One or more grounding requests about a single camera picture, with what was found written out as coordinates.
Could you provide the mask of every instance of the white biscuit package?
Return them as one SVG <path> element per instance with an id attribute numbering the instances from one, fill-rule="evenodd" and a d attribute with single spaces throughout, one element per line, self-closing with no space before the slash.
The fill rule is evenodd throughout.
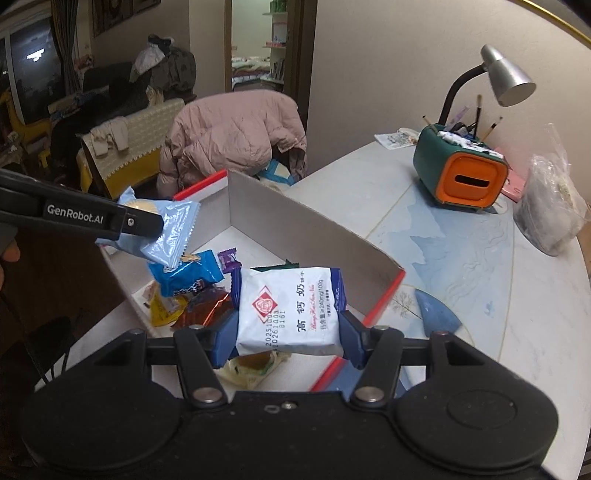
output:
<path id="1" fill-rule="evenodd" d="M 232 271 L 232 302 L 239 310 L 238 354 L 266 351 L 343 355 L 339 312 L 345 286 L 338 268 Z"/>

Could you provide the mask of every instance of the cardboard box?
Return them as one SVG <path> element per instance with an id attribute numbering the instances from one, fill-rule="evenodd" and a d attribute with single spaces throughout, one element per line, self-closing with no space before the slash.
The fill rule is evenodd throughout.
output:
<path id="1" fill-rule="evenodd" d="M 381 250 L 332 220 L 241 173 L 225 171 L 180 192 L 176 200 L 201 203 L 187 252 L 236 248 L 246 268 L 286 260 L 302 267 L 339 267 L 348 309 L 372 325 L 404 277 L 402 268 Z M 153 337 L 172 336 L 170 326 L 155 328 L 142 296 L 153 278 L 146 261 L 103 250 L 107 263 Z M 229 275 L 222 285 L 229 291 Z M 257 390 L 307 391 L 326 385 L 341 362 L 333 356 L 292 355 Z M 236 387 L 223 383 L 231 395 Z"/>

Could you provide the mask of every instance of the bed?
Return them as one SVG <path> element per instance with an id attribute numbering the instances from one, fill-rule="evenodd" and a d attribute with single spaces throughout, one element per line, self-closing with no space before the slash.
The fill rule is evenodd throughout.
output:
<path id="1" fill-rule="evenodd" d="M 232 91 L 236 85 L 258 82 L 271 71 L 271 59 L 261 57 L 232 58 Z"/>

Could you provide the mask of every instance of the clothing pile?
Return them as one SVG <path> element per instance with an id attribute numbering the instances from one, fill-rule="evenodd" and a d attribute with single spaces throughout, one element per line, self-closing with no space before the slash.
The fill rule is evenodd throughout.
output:
<path id="1" fill-rule="evenodd" d="M 290 181 L 299 181 L 306 148 L 297 104 L 287 95 L 250 90 L 201 98 L 178 113 L 160 150 L 158 194 L 171 197 L 226 168 L 256 175 L 277 158 L 274 150 Z"/>

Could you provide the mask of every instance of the curtain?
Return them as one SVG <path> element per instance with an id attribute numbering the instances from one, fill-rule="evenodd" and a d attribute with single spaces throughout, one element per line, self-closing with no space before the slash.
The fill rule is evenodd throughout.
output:
<path id="1" fill-rule="evenodd" d="M 77 11 L 78 0 L 51 0 L 53 34 L 61 59 L 66 95 L 80 90 L 80 82 L 72 60 Z"/>

